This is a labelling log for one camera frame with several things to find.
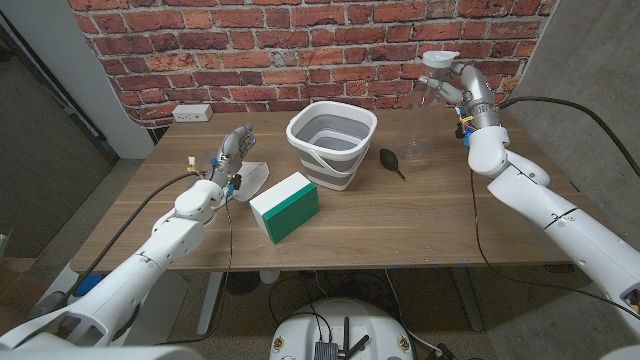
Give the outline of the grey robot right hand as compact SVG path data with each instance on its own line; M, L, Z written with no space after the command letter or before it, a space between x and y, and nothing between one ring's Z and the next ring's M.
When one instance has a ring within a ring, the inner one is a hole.
M459 77L462 90L433 77L420 76L419 81L433 89L445 102L464 105L473 117L471 122L476 129L499 126L495 95L482 72L472 65L459 63L454 63L447 71Z

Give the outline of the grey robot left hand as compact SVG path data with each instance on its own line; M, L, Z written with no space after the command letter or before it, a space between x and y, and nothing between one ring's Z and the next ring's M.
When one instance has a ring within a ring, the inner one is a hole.
M210 180L220 187L225 187L231 178L240 170L242 161L255 145L253 126L248 123L230 132L220 145L215 157Z

